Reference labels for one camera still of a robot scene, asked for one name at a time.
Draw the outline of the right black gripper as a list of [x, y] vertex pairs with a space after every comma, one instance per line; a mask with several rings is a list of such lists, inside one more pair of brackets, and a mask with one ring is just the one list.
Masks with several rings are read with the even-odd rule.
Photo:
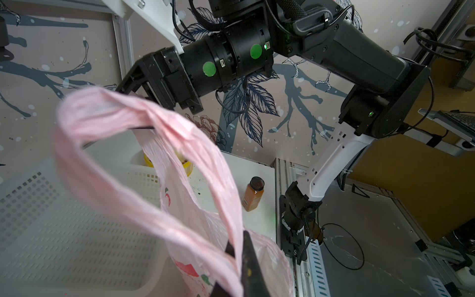
[[175, 47], [163, 48], [137, 60], [116, 91], [129, 95], [140, 88], [148, 99], [167, 110], [179, 105], [196, 115], [204, 111], [200, 97]]

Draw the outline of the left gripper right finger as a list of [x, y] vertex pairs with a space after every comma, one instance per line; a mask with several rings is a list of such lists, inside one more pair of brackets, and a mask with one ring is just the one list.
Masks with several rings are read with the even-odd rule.
[[243, 233], [241, 283], [245, 297], [270, 297], [248, 231]]

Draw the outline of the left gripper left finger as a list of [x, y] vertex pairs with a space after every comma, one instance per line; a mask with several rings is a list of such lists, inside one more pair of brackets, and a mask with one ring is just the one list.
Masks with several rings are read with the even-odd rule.
[[241, 296], [241, 248], [234, 247], [228, 241], [225, 253], [218, 257], [218, 262], [211, 266], [211, 273], [216, 279], [211, 297]]

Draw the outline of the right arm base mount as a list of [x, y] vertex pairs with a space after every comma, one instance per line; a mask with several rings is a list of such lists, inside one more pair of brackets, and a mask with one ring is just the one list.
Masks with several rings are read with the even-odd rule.
[[296, 181], [280, 196], [279, 203], [280, 247], [300, 265], [308, 259], [307, 248], [311, 243], [323, 243], [323, 232], [317, 223], [317, 211], [322, 203], [310, 201]]

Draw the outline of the pink plastic bag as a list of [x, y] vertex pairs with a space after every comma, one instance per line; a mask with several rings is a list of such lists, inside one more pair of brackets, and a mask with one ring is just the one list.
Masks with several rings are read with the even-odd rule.
[[[190, 297], [209, 297], [216, 279], [211, 266], [226, 244], [242, 248], [251, 235], [271, 297], [291, 297], [294, 284], [283, 251], [267, 236], [247, 230], [241, 198], [230, 167], [218, 147], [180, 114], [140, 97], [102, 87], [69, 94], [57, 109], [54, 158], [66, 189], [107, 217], [161, 238]], [[157, 191], [143, 197], [97, 163], [83, 148], [132, 131], [153, 163], [150, 180]], [[190, 177], [175, 154], [194, 168]]]

